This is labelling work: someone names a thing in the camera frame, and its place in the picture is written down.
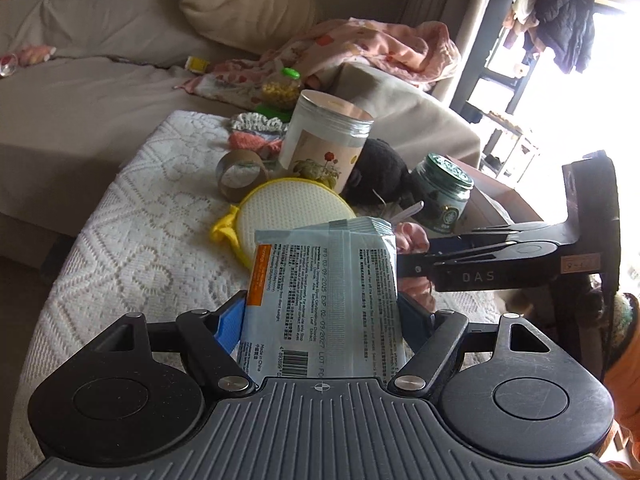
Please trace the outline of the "blue wet wipes pack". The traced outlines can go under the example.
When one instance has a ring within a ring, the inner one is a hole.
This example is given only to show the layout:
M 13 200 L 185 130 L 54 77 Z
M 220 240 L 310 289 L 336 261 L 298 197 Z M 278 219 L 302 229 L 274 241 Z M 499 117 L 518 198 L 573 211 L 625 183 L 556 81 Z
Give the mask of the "blue wet wipes pack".
M 358 217 L 261 230 L 238 358 L 267 377 L 374 377 L 407 362 L 390 222 Z

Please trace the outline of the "black plush toy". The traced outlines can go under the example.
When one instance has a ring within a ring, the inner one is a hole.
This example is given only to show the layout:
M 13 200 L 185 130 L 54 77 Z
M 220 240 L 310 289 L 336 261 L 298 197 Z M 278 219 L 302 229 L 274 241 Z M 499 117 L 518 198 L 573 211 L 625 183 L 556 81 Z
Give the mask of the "black plush toy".
M 404 160 L 380 139 L 368 139 L 343 188 L 342 197 L 352 206 L 397 202 L 408 190 L 409 169 Z

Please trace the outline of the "pink cardboard box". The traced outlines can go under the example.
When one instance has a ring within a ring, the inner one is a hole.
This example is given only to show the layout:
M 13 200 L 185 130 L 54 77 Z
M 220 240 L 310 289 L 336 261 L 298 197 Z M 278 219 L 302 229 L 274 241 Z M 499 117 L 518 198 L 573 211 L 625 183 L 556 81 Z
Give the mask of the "pink cardboard box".
M 454 228 L 456 234 L 485 226 L 541 222 L 539 214 L 513 188 L 509 188 L 461 160 L 453 158 L 452 161 L 474 181 L 470 198 Z

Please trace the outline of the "green lid glass jar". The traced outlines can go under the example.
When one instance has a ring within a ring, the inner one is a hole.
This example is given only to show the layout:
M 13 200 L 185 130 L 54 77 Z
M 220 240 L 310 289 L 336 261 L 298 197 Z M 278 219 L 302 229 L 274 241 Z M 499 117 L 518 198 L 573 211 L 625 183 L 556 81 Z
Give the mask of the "green lid glass jar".
M 474 181 L 446 156 L 428 153 L 411 171 L 412 194 L 422 200 L 416 218 L 431 231 L 451 234 L 462 216 Z

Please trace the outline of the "metal balcony shelf rack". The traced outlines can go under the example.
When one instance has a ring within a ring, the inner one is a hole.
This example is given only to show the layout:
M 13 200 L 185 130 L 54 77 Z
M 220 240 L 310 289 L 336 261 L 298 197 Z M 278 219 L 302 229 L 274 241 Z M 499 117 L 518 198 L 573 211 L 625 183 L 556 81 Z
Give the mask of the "metal balcony shelf rack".
M 515 188 L 539 155 L 530 138 L 532 132 L 516 124 L 509 114 L 482 110 L 482 116 L 480 125 L 491 126 L 492 133 L 480 155 L 480 170 Z

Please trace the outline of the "floral tin with silver lid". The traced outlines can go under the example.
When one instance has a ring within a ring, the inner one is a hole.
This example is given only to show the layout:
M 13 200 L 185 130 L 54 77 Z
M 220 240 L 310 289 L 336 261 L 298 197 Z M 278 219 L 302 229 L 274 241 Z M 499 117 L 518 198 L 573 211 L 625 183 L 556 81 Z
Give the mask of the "floral tin with silver lid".
M 278 163 L 284 174 L 341 193 L 366 143 L 374 118 L 337 96 L 303 90 L 293 110 Z

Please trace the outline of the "frilly grey scrunchie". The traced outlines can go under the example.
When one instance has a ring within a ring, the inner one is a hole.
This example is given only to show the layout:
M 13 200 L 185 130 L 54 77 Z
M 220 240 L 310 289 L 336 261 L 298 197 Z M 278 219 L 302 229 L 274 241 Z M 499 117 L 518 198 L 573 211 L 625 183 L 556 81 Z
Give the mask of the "frilly grey scrunchie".
M 271 134 L 284 136 L 288 131 L 288 123 L 277 117 L 267 117 L 256 112 L 243 112 L 230 118 L 230 129 L 242 132 Z

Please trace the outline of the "green lid snack jar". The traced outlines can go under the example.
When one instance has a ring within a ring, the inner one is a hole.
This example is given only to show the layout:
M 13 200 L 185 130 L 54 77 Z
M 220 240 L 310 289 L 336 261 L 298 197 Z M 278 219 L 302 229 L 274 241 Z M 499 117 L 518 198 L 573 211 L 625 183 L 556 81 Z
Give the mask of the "green lid snack jar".
M 302 92 L 304 85 L 299 72 L 292 68 L 281 68 L 277 73 L 269 75 L 262 83 L 262 102 L 275 108 L 288 112 L 292 110 Z

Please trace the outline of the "pink floral blanket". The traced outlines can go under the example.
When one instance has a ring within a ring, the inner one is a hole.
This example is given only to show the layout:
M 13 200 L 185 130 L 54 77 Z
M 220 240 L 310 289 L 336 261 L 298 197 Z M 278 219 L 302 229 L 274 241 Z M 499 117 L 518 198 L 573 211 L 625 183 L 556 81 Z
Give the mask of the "pink floral blanket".
M 350 18 L 314 26 L 258 60 L 210 66 L 180 86 L 194 96 L 257 110 L 262 83 L 281 68 L 297 70 L 304 89 L 324 91 L 345 64 L 361 63 L 421 90 L 452 76 L 460 52 L 442 22 L 416 27 Z

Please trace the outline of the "dark hanging jacket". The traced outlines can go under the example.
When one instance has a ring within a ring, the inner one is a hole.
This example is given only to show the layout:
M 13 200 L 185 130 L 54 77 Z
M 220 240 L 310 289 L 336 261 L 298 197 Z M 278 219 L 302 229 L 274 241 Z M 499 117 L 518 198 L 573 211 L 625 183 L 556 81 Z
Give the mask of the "dark hanging jacket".
M 536 0 L 537 38 L 555 54 L 564 74 L 582 73 L 594 41 L 594 0 Z

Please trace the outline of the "small yellow box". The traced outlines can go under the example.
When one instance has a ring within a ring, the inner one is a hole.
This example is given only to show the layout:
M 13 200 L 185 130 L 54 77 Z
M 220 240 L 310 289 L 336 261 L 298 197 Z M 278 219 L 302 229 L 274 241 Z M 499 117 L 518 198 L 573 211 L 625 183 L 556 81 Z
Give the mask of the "small yellow box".
M 197 56 L 189 56 L 186 59 L 184 68 L 194 74 L 205 74 L 209 68 L 209 62 L 204 58 L 198 58 Z

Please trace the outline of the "beige pillow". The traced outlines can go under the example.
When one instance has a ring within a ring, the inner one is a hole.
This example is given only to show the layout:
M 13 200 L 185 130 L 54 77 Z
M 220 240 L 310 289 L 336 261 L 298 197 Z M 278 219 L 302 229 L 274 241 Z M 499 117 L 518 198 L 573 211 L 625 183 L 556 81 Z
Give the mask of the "beige pillow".
M 321 18 L 317 0 L 181 0 L 201 36 L 242 51 L 278 50 Z

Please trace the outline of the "grey covered sofa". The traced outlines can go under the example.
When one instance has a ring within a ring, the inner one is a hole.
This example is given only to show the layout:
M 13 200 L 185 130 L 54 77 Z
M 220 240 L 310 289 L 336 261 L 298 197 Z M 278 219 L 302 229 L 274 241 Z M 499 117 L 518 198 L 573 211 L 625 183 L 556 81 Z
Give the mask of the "grey covered sofa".
M 316 0 L 329 18 L 397 18 L 402 0 Z M 251 54 L 205 39 L 179 0 L 1 0 L 1 54 L 50 44 L 56 58 L 1 79 L 1 257 L 39 268 L 77 236 L 119 169 L 175 110 L 231 105 L 174 89 L 188 55 Z M 432 96 L 349 68 L 333 85 L 375 117 L 373 135 L 408 165 L 439 152 L 477 166 L 480 138 Z

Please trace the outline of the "pink small plush toy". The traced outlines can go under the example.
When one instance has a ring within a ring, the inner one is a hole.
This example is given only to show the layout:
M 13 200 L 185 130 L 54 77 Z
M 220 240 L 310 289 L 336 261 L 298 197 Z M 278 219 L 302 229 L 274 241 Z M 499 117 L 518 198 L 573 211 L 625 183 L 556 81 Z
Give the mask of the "pink small plush toy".
M 17 51 L 18 65 L 21 67 L 35 66 L 48 62 L 50 58 L 53 58 L 56 52 L 56 47 L 46 46 L 29 46 Z

